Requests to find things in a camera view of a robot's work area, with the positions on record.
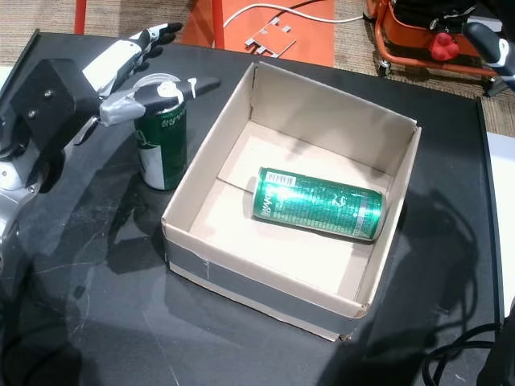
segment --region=cardboard box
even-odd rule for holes
[[[366,315],[402,209],[416,122],[292,72],[252,64],[163,215],[172,271],[334,340]],[[373,244],[251,218],[260,166],[385,193]]]

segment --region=robotic arm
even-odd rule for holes
[[[515,39],[515,2],[496,0],[495,7],[506,35]],[[488,66],[515,91],[515,44],[500,38],[495,32],[479,23],[465,24],[463,33]]]
[[[84,69],[72,60],[42,60],[0,105],[0,270],[2,245],[14,233],[19,211],[40,191],[52,160],[68,144],[84,142],[99,123],[143,117],[218,86],[215,78],[191,78],[115,92],[181,27],[162,24],[120,39]]]

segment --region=table surface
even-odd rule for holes
[[[41,34],[44,57],[84,67],[112,39]],[[128,80],[218,76],[188,105],[188,161],[255,56],[171,45]],[[496,243],[480,106],[459,96],[285,60],[279,67],[418,120],[422,137],[373,320],[330,343],[166,270],[160,216],[170,192],[138,176],[132,125],[96,130],[59,182],[20,216],[0,281],[6,384],[422,384],[424,353],[499,318]],[[23,79],[23,72],[16,82]],[[450,363],[473,384],[485,353]]]

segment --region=aluminum can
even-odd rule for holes
[[[377,239],[385,218],[379,191],[262,167],[253,216],[360,240]]]
[[[164,81],[179,81],[169,74],[152,74],[135,88]],[[154,189],[175,189],[186,170],[186,104],[181,103],[134,121],[138,141],[140,174]]]

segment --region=white cable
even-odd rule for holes
[[[237,18],[240,14],[242,14],[252,8],[256,8],[256,7],[273,8],[275,10],[284,10],[285,12],[290,12],[292,14],[296,14],[297,16],[300,16],[302,18],[309,18],[310,20],[315,20],[316,22],[331,23],[331,24],[342,24],[342,23],[355,22],[356,20],[363,18],[363,15],[356,16],[355,18],[346,18],[344,20],[331,20],[329,18],[317,18],[315,16],[311,16],[310,14],[303,14],[302,12],[298,12],[297,10],[292,10],[291,8],[288,8],[287,6],[278,6],[276,4],[266,4],[265,2],[256,2],[255,4],[250,4],[249,6],[241,8],[238,12],[234,13],[230,18],[225,20],[224,28],[226,28],[229,25],[229,23],[232,22],[235,18]]]

